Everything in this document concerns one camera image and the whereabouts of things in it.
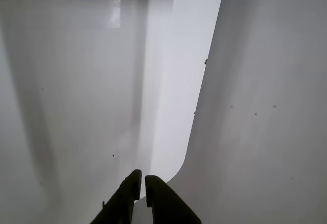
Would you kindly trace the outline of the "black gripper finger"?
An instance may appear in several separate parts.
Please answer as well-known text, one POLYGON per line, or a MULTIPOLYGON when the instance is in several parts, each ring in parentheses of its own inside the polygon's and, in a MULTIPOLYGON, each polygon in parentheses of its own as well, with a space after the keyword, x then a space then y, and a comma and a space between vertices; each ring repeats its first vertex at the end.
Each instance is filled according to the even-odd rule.
POLYGON ((141 183, 142 171, 135 169, 122 181, 109 201, 102 202, 102 210, 91 224, 131 223, 134 202, 140 199, 141 183))
POLYGON ((145 176, 146 204, 154 223, 201 223, 200 218, 161 178, 145 176))

